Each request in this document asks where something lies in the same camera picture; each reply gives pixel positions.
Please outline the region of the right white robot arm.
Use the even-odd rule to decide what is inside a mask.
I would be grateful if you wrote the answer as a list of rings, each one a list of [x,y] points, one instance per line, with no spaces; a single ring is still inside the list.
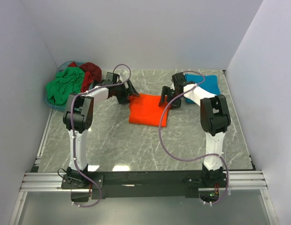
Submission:
[[[226,97],[222,94],[216,95],[200,87],[206,81],[205,76],[200,82],[187,81],[185,72],[172,75],[172,86],[163,86],[159,106],[167,103],[159,122],[159,139],[165,152],[178,161],[191,162],[204,159],[202,164],[201,182],[206,187],[212,187],[215,183],[225,179],[223,170],[226,163],[222,157],[222,147],[225,134],[231,124],[229,108]],[[185,97],[196,103],[200,108],[200,124],[206,135],[206,153],[195,159],[180,159],[173,155],[164,146],[161,136],[161,125],[163,117],[168,109],[181,107],[181,98]]]

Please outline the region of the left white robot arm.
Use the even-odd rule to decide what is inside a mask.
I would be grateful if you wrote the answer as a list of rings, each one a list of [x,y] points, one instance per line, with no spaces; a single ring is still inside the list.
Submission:
[[[116,73],[107,73],[104,80],[80,94],[71,93],[63,115],[70,140],[70,162],[65,180],[78,188],[84,188],[91,180],[86,158],[86,138],[93,121],[95,103],[116,97],[120,105],[130,103],[129,98],[139,97],[129,78],[125,81]]]

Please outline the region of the orange t shirt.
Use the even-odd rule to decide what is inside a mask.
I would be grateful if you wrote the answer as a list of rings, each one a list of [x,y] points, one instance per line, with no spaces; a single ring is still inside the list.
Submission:
[[[167,102],[159,106],[160,98],[160,96],[147,94],[129,97],[129,123],[158,127],[167,106]]]

